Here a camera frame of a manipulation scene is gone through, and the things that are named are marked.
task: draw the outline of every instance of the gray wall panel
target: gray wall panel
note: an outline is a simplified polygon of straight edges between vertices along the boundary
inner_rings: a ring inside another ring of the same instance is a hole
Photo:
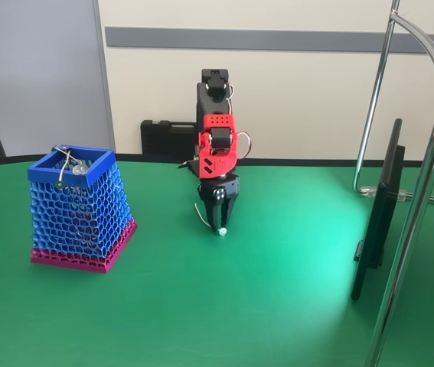
[[[0,137],[7,155],[109,148],[93,0],[0,0]]]
[[[111,47],[158,47],[218,50],[293,50],[380,52],[383,33],[318,31],[247,31],[226,29],[105,27]],[[421,54],[410,34],[395,34],[391,52]]]

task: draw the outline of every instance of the metal stand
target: metal stand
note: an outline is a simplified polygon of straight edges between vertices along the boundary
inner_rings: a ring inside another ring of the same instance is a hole
[[[368,138],[370,137],[371,125],[373,123],[373,117],[375,114],[375,108],[377,107],[378,96],[380,94],[380,87],[383,79],[383,72],[385,71],[385,66],[387,65],[388,53],[390,50],[390,42],[392,40],[393,29],[395,24],[400,25],[402,28],[411,33],[415,39],[423,46],[429,57],[434,63],[434,42],[429,38],[429,36],[424,33],[421,29],[415,26],[413,23],[407,21],[406,19],[400,17],[397,14],[397,9],[399,8],[400,0],[393,0],[392,8],[390,9],[390,16],[387,25],[387,31],[385,33],[385,40],[383,42],[382,53],[380,56],[380,63],[378,65],[377,77],[375,79],[375,84],[373,88],[373,94],[371,96],[370,108],[368,109],[367,121],[364,126],[363,137],[361,138],[360,151],[357,155],[356,168],[354,170],[353,178],[353,190],[361,195],[368,196],[369,187],[358,187],[358,181],[360,179],[361,168],[363,167],[364,154],[367,150]],[[412,193],[406,193],[406,199],[411,200],[413,198]],[[434,203],[434,196],[429,198],[431,202]]]
[[[390,13],[389,24],[387,33],[385,35],[385,42],[383,44],[383,51],[380,58],[380,65],[378,67],[377,79],[373,96],[371,99],[370,110],[368,111],[367,123],[364,128],[363,140],[361,141],[360,153],[357,159],[356,171],[354,172],[353,188],[358,193],[362,193],[361,189],[357,188],[357,182],[363,164],[364,151],[367,145],[368,135],[370,134],[371,122],[373,120],[374,110],[377,104],[378,93],[380,91],[380,84],[387,62],[387,55],[390,46],[390,40],[393,33],[395,23],[401,25],[408,30],[426,49],[434,62],[434,42],[424,34],[418,27],[402,19],[397,14],[400,0],[393,0],[392,9]],[[373,339],[371,341],[370,350],[368,351],[367,358],[365,359],[365,367],[376,367],[380,361],[383,344],[387,336],[387,330],[390,325],[392,312],[396,306],[400,287],[402,286],[403,279],[406,273],[406,268],[409,263],[410,255],[413,251],[413,244],[419,234],[420,226],[424,219],[426,207],[429,201],[434,202],[434,196],[431,196],[432,188],[434,186],[434,127],[432,129],[431,138],[426,149],[423,160],[423,165],[417,177],[416,188],[413,194],[408,197],[412,199],[410,204],[409,213],[407,214],[406,221],[402,229],[399,245],[393,260],[392,270],[387,283],[385,294],[383,295],[380,312],[378,314],[377,323],[375,325]]]

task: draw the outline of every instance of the robotic arm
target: robotic arm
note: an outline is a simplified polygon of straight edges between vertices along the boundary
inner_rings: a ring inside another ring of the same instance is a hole
[[[201,72],[197,85],[197,158],[182,164],[200,179],[198,193],[204,202],[207,221],[220,235],[227,233],[233,205],[239,195],[237,130],[232,115],[233,87],[227,70]]]

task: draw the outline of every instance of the black monitor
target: black monitor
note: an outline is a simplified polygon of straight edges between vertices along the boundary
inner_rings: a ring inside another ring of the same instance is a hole
[[[357,261],[357,270],[351,293],[353,300],[360,298],[367,268],[376,269],[382,265],[383,247],[399,196],[400,177],[402,176],[405,148],[397,144],[401,127],[402,120],[395,120],[366,235],[358,243],[354,255],[354,260]]]

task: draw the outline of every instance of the beige wall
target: beige wall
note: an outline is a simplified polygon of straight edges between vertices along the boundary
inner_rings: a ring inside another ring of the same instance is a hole
[[[389,0],[100,0],[104,26],[384,31]],[[434,33],[433,1],[403,0],[400,14]],[[238,128],[251,157],[352,159],[379,54],[105,47],[118,152],[139,153],[143,119],[194,121],[203,68],[227,68]],[[267,87],[255,75],[265,73]],[[425,55],[390,55],[367,158],[383,159],[393,120],[404,120],[406,159],[422,159],[434,119],[434,68]]]

